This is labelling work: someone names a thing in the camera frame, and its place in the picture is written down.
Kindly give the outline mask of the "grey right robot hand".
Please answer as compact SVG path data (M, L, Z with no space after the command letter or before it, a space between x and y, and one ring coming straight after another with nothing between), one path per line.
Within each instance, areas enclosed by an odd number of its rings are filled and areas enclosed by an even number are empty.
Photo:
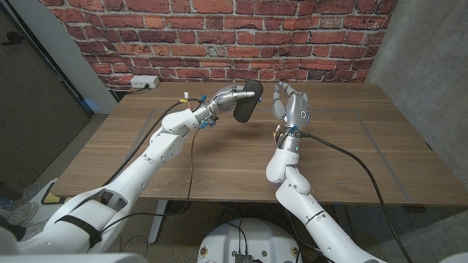
M287 105L284 106L280 100L279 89L282 89L288 96ZM298 130L304 131L310 119L310 105L308 95L304 92L296 91L291 85L279 82L275 85L273 93L273 116L285 122L285 127L296 126Z

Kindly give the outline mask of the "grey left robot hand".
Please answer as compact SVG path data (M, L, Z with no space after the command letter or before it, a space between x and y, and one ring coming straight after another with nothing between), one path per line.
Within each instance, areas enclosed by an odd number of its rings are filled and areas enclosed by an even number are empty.
M228 85L218 90L205 108L214 115L234 110L236 118L246 118L253 111L252 102L257 100L257 93L248 90L244 85Z

